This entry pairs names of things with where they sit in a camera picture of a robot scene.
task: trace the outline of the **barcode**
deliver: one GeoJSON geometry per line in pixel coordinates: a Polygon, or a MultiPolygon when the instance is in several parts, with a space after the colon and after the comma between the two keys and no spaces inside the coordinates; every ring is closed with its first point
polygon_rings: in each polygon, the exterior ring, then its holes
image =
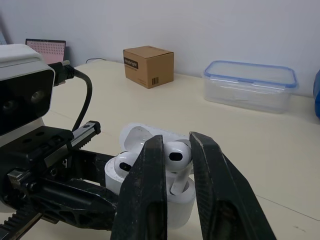
{"type": "Polygon", "coordinates": [[[158,84],[159,83],[159,77],[155,77],[155,78],[152,78],[152,85],[155,85],[155,84],[158,84]]]}

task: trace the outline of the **camera lens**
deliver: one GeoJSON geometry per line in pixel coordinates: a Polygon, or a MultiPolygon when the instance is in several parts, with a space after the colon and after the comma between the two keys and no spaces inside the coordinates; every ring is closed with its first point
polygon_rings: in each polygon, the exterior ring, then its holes
{"type": "Polygon", "coordinates": [[[31,102],[33,104],[37,104],[44,98],[44,96],[45,96],[44,91],[42,90],[36,91],[31,97],[31,102]]]}
{"type": "Polygon", "coordinates": [[[2,111],[5,114],[11,114],[18,107],[18,103],[14,100],[6,101],[2,106],[2,111]]]}

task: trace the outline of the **white earbud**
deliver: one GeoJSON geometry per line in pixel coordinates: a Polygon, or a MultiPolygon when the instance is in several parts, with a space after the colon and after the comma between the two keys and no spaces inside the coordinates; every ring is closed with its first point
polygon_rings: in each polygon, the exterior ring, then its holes
{"type": "Polygon", "coordinates": [[[125,151],[118,154],[114,159],[114,171],[121,178],[125,178],[134,163],[136,162],[139,154],[131,151],[125,151]]]}
{"type": "Polygon", "coordinates": [[[193,163],[191,148],[180,141],[170,141],[164,144],[165,167],[170,172],[178,172],[170,192],[173,195],[183,193],[193,163]]]}
{"type": "Polygon", "coordinates": [[[180,172],[190,163],[191,148],[181,141],[170,141],[164,145],[165,167],[170,172],[180,172]]]}

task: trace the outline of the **clear plastic container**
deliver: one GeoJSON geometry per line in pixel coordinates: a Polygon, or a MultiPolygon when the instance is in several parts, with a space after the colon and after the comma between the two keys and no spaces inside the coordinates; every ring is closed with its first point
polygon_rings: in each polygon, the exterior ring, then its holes
{"type": "Polygon", "coordinates": [[[286,111],[298,88],[295,71],[284,66],[219,60],[203,78],[206,100],[273,113],[286,111]]]}

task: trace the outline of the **beige desk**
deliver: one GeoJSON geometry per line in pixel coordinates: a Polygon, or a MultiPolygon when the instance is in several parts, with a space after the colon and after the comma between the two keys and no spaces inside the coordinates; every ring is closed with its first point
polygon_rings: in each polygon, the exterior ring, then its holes
{"type": "MultiPolygon", "coordinates": [[[[78,69],[93,83],[85,121],[99,121],[102,127],[85,149],[116,155],[121,150],[120,131],[132,122],[186,135],[189,131],[206,134],[249,180],[277,239],[319,239],[320,120],[314,116],[311,98],[294,96],[288,113],[272,114],[205,101],[201,78],[177,74],[172,83],[146,89],[126,79],[120,63],[97,61],[78,69]]],[[[85,92],[80,79],[56,87],[51,111],[44,117],[46,125],[70,129],[85,92]]],[[[40,221],[24,239],[108,236],[106,231],[40,221]]],[[[170,231],[168,239],[202,239],[196,205],[187,225],[170,231]]]]}

